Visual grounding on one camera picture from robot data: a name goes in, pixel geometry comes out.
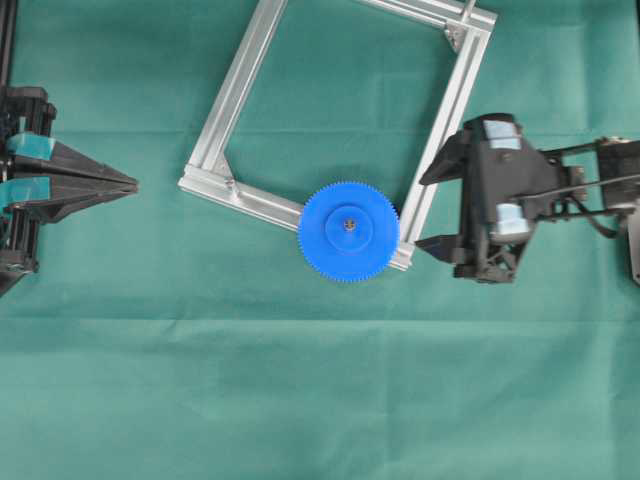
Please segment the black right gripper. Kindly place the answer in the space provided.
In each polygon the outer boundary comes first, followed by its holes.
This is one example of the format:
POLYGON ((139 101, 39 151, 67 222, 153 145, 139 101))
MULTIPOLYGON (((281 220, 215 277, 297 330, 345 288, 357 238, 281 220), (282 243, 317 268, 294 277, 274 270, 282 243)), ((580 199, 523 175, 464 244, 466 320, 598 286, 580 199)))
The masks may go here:
POLYGON ((464 124, 437 152, 419 183, 438 184, 463 176, 464 236, 438 235, 415 246, 454 267, 456 278, 511 283, 551 201, 526 195, 555 188, 555 165, 523 136, 512 114, 493 113, 464 124))

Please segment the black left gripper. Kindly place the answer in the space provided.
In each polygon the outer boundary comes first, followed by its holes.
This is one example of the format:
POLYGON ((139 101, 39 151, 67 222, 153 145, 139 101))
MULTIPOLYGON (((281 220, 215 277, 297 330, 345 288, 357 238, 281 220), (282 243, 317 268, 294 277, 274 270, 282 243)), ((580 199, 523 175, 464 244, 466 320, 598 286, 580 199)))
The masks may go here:
POLYGON ((51 137, 56 107, 40 87, 1 88, 1 271, 38 270, 38 235, 43 223, 58 223, 72 213, 137 193, 138 181, 97 162, 51 137), (127 188, 92 192, 43 207, 43 219, 30 202, 52 199, 47 171, 114 182, 127 188))

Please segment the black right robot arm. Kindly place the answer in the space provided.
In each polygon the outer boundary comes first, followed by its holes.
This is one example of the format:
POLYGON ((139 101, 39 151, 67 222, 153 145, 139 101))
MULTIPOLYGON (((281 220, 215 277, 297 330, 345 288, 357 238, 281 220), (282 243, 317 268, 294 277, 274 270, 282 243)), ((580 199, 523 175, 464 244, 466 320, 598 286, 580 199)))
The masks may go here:
POLYGON ((639 209, 639 144, 618 137, 540 150, 507 113, 464 123, 420 182, 462 183, 459 230, 417 241, 420 250, 479 283, 514 281, 541 222, 584 218, 606 238, 639 209))

